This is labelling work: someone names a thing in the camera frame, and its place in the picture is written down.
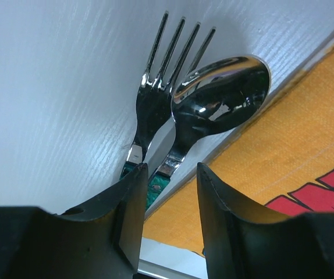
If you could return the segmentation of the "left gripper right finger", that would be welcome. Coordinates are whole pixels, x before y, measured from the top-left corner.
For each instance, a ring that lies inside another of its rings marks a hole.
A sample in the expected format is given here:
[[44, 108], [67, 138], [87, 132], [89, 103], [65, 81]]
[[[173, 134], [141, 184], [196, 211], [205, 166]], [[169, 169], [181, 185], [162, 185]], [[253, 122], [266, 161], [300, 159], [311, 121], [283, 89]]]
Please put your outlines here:
[[334, 278], [334, 169], [260, 204], [197, 165], [209, 278]]

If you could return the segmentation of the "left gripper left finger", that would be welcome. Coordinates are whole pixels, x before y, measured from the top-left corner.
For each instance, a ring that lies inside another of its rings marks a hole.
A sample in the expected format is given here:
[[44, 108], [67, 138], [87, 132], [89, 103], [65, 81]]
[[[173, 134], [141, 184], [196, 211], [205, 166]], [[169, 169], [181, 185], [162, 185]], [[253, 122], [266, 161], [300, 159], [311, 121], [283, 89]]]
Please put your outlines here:
[[0, 206], [0, 278], [132, 278], [137, 273], [148, 166], [52, 214]]

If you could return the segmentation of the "yellow cartoon print placemat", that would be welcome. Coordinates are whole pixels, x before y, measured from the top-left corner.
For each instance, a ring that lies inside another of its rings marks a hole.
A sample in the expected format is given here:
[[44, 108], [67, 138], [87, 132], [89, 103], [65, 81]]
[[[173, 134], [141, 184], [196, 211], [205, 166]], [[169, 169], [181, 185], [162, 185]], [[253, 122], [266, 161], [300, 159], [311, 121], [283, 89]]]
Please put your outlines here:
[[282, 213], [334, 212], [334, 50], [209, 166]]

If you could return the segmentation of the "spoon with green handle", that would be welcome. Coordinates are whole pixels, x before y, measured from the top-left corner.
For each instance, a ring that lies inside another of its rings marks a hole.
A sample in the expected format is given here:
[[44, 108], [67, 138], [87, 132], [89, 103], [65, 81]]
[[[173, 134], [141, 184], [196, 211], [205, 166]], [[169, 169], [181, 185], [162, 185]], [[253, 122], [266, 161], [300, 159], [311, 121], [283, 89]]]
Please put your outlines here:
[[257, 56], [234, 56], [190, 72], [173, 91], [175, 140], [149, 178], [146, 208], [170, 183], [200, 139], [236, 128], [261, 108], [271, 87], [269, 66]]

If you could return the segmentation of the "fork with green handle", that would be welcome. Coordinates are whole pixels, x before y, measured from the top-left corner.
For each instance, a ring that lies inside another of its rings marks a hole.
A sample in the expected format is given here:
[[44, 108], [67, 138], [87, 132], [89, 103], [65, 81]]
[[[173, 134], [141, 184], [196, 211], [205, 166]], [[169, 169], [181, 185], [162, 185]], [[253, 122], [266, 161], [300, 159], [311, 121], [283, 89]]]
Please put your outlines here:
[[189, 50], [201, 26], [200, 22], [197, 22], [194, 26], [173, 68], [172, 75], [169, 79], [166, 79], [166, 70], [186, 21], [185, 17], [180, 19], [177, 29], [169, 43], [166, 53], [164, 54], [163, 61], [161, 62], [157, 74], [155, 77], [151, 77], [151, 68], [154, 64], [155, 56], [164, 34], [168, 16], [169, 12], [165, 12], [162, 17], [147, 60], [144, 74], [141, 78], [140, 86], [138, 88], [136, 98], [137, 129], [134, 140], [128, 151], [127, 159], [123, 165], [120, 178], [126, 176], [135, 166], [145, 161], [146, 154], [150, 148], [153, 138], [158, 130], [171, 117], [170, 103], [172, 99], [172, 91], [176, 86], [177, 78], [184, 65], [184, 61], [187, 58]]

